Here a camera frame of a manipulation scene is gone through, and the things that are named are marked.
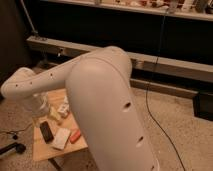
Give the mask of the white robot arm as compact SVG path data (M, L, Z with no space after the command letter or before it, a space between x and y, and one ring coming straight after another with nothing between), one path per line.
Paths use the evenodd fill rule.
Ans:
M132 63L119 47L80 55L40 74L13 74L8 99L64 88L69 107L100 171L160 171L130 86Z

